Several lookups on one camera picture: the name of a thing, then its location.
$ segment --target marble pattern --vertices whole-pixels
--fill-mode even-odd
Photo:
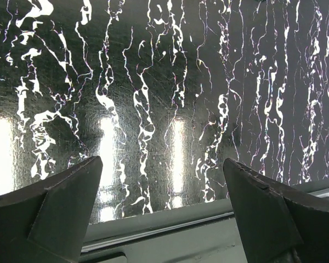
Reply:
[[[329,0],[0,0],[0,195],[91,155],[91,223],[329,177]]]

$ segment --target glossy black surface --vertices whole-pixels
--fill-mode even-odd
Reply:
[[[0,0],[0,194],[92,155],[92,223],[329,177],[329,0]]]

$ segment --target black object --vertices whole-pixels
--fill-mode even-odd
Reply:
[[[232,207],[249,263],[329,263],[329,201],[226,159]]]
[[[91,157],[0,196],[0,263],[78,262],[102,167]]]

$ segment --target black marble tabletop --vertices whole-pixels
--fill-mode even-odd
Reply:
[[[329,177],[329,0],[0,0],[0,195],[92,155],[91,223]]]

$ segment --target dark marble surface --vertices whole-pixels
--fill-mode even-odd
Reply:
[[[91,155],[92,223],[329,177],[329,0],[0,0],[0,195]]]

